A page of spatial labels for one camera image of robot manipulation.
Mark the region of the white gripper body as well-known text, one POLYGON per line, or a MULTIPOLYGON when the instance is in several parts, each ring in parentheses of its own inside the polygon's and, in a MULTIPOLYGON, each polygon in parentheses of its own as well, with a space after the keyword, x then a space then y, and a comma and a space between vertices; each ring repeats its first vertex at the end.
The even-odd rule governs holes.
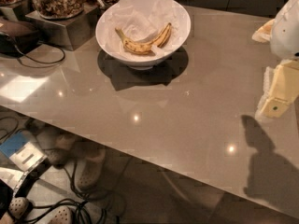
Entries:
POLYGON ((270 49, 281 59, 299 58, 299 0, 288 0, 276 15, 270 49))

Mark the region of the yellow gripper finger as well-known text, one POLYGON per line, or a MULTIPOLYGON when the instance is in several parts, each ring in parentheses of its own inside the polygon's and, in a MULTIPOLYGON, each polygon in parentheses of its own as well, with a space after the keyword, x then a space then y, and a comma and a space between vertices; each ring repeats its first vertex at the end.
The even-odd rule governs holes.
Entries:
POLYGON ((266 22, 263 26, 261 26, 258 30, 254 32, 252 35, 252 39, 257 42, 265 43, 269 42, 271 38, 271 31, 274 24, 274 19, 266 22))
POLYGON ((299 96, 299 62, 282 60, 263 75, 263 95, 257 106, 257 119, 281 117, 299 96))

